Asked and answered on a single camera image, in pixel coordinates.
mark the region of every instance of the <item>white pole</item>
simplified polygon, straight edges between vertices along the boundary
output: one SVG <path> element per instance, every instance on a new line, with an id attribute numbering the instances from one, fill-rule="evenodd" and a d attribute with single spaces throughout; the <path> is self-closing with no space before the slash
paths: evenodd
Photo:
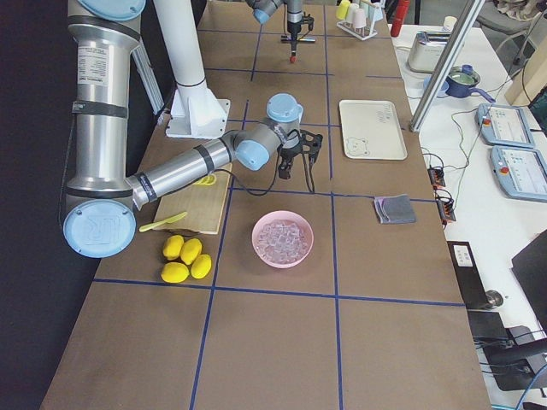
<path id="1" fill-rule="evenodd" d="M 229 102 L 217 100 L 207 88 L 191 0 L 154 0 L 154 5 L 177 82 L 168 135 L 220 137 Z"/>

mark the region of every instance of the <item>wooden cutting board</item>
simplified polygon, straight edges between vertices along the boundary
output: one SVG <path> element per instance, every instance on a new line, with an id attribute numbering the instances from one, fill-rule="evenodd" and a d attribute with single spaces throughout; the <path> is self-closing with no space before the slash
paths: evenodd
<path id="1" fill-rule="evenodd" d="M 222 169 L 232 170 L 232 164 Z M 173 224 L 161 225 L 156 230 L 188 230 L 216 235 L 221 226 L 222 211 L 230 182 L 227 173 L 215 173 L 216 182 L 211 186 L 190 185 L 183 190 L 164 196 L 160 201 L 154 221 L 164 220 L 182 211 L 188 215 Z"/>

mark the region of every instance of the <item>white desk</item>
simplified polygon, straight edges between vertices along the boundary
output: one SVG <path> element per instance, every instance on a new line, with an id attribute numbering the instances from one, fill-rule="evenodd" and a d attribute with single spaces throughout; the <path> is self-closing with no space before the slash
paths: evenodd
<path id="1" fill-rule="evenodd" d="M 406 62 L 409 50 L 404 48 L 412 45 L 418 31 L 439 29 L 440 27 L 434 26 L 403 26 L 399 37 L 393 39 L 413 112 L 420 101 L 423 79 L 427 74 L 413 73 L 409 70 Z M 456 65 L 462 64 L 473 66 L 481 77 L 478 87 L 486 91 L 496 89 L 509 79 L 502 63 L 479 28 L 471 30 L 456 60 Z M 510 83 L 507 83 L 499 93 L 491 93 L 497 99 L 497 103 L 507 103 L 504 92 L 509 85 Z M 456 112 L 477 108 L 480 103 L 486 103 L 486 100 L 483 97 L 437 99 L 421 128 L 421 146 L 443 158 L 445 165 L 464 166 L 466 159 L 458 147 L 460 134 L 450 116 Z M 479 132 L 475 112 L 459 114 L 456 120 L 463 130 L 462 147 L 469 152 Z M 539 129 L 531 114 L 529 120 L 532 129 Z M 541 133 L 534 134 L 537 148 L 547 158 L 547 139 Z M 426 162 L 429 162 L 428 156 L 425 157 Z M 440 165 L 435 158 L 431 161 L 434 166 Z M 445 169 L 444 177 L 447 190 L 456 197 L 462 171 Z M 491 170 L 490 147 L 483 143 L 481 138 L 476 141 L 469 166 L 463 175 L 456 204 L 456 219 L 457 222 L 446 227 L 446 239 L 471 243 L 485 289 L 497 290 L 505 298 L 503 305 L 496 309 L 504 325 L 525 325 L 532 331 L 538 330 L 536 317 L 511 271 L 511 259 L 536 235 L 547 229 L 547 203 L 507 198 Z M 492 403 L 514 406 L 521 395 L 520 391 L 501 391 L 492 375 L 485 374 L 485 382 Z M 527 399 L 547 405 L 547 399 L 542 398 L 537 389 L 532 390 Z"/>

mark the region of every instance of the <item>toaster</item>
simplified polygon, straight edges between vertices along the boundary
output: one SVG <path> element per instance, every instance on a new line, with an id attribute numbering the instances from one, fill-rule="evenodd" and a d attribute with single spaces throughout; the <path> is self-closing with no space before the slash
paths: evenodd
<path id="1" fill-rule="evenodd" d="M 410 69 L 432 73 L 449 38 L 449 32 L 417 32 L 409 54 Z"/>

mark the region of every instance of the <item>red bottle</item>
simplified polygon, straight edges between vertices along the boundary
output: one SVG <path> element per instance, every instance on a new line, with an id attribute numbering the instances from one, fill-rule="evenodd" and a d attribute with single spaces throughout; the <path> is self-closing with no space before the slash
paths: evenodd
<path id="1" fill-rule="evenodd" d="M 401 26 L 404 23 L 404 18 L 409 12 L 410 0 L 399 0 L 397 8 L 395 9 L 395 19 L 391 24 L 391 36 L 397 37 L 401 32 Z"/>

